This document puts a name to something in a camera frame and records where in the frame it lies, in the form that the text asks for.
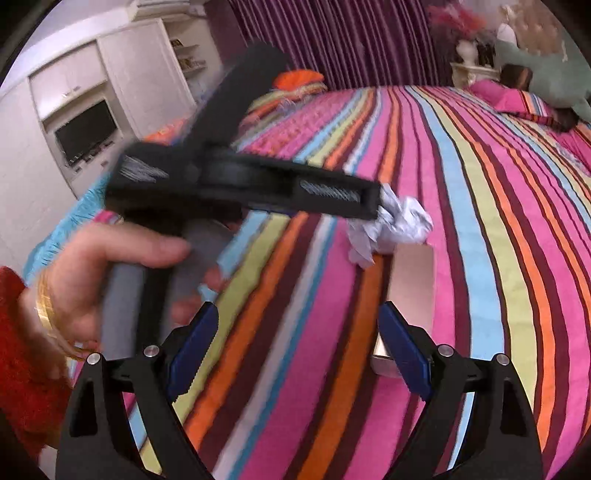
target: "white tissue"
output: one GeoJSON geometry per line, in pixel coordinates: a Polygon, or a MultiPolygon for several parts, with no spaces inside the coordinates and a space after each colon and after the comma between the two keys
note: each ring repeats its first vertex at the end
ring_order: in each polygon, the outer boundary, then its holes
{"type": "Polygon", "coordinates": [[[382,205],[375,220],[349,220],[349,260],[361,268],[374,264],[372,254],[391,255],[396,244],[422,244],[433,221],[417,199],[398,200],[390,185],[382,185],[382,205]]]}

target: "hand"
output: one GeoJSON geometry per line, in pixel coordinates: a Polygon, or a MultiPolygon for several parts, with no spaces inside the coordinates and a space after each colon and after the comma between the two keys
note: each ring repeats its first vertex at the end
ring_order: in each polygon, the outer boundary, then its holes
{"type": "MultiPolygon", "coordinates": [[[[48,270],[48,288],[56,313],[55,327],[70,342],[81,342],[88,348],[99,349],[100,291],[109,264],[125,262],[167,268],[184,260],[190,249],[189,243],[182,238],[163,236],[131,223],[90,223],[84,226],[48,270]]],[[[219,269],[209,271],[205,281],[212,290],[220,289],[219,269]]],[[[21,306],[28,319],[31,336],[38,344],[40,336],[46,335],[34,308],[35,297],[34,289],[26,290],[21,296],[21,306]]],[[[198,294],[177,302],[171,313],[173,320],[185,325],[201,304],[198,294]]],[[[44,362],[49,363],[54,372],[58,352],[50,352],[47,348],[41,350],[44,362]]]]}

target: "gold bangle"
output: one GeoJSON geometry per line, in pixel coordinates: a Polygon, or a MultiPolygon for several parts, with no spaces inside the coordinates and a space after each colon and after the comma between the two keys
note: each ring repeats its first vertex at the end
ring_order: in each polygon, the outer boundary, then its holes
{"type": "Polygon", "coordinates": [[[92,351],[71,345],[55,327],[54,319],[56,313],[53,309],[53,303],[51,302],[47,271],[47,268],[42,270],[39,279],[37,280],[37,299],[35,302],[37,314],[41,320],[43,328],[47,331],[49,337],[55,341],[56,345],[64,355],[68,358],[83,362],[92,351]]]}

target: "purple curtain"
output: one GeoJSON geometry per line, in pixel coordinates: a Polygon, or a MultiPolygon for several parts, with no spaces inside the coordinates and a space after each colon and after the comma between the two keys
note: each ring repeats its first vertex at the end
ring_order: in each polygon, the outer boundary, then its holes
{"type": "Polygon", "coordinates": [[[329,88],[439,85],[421,0],[228,0],[244,39],[286,52],[329,88]]]}
{"type": "MultiPolygon", "coordinates": [[[[421,0],[425,10],[427,7],[429,7],[429,5],[434,5],[435,7],[444,7],[450,1],[451,0],[421,0]]],[[[442,38],[437,38],[434,41],[434,45],[440,85],[451,86],[453,85],[453,81],[452,66],[450,63],[457,61],[456,46],[452,42],[442,38]]]]}

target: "door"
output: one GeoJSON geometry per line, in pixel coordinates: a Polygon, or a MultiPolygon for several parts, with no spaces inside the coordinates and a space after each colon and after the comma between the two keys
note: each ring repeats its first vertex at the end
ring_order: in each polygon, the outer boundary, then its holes
{"type": "Polygon", "coordinates": [[[67,81],[71,95],[79,95],[105,82],[107,75],[96,43],[90,43],[65,58],[67,81]]]}
{"type": "Polygon", "coordinates": [[[109,81],[135,135],[189,116],[195,102],[160,20],[98,39],[109,81]]]}
{"type": "Polygon", "coordinates": [[[70,94],[67,68],[63,66],[63,59],[58,59],[35,73],[31,77],[31,89],[41,119],[46,119],[61,108],[68,101],[70,94]]]}

